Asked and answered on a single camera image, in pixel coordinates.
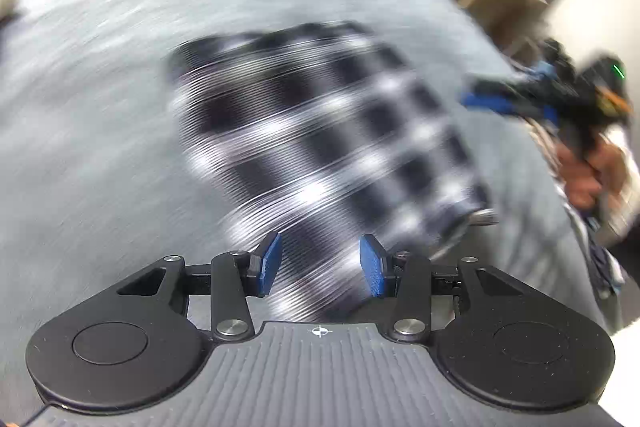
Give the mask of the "person right hand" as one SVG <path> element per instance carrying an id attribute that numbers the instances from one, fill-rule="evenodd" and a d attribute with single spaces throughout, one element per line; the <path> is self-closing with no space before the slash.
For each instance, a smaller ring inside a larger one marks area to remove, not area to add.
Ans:
<path id="1" fill-rule="evenodd" d="M 625 155 L 619 147 L 598 138 L 586 158 L 577 157 L 562 142 L 555 144 L 555 152 L 565 195 L 577 210 L 593 210 L 602 195 L 613 202 L 620 198 L 627 179 L 627 167 Z"/>

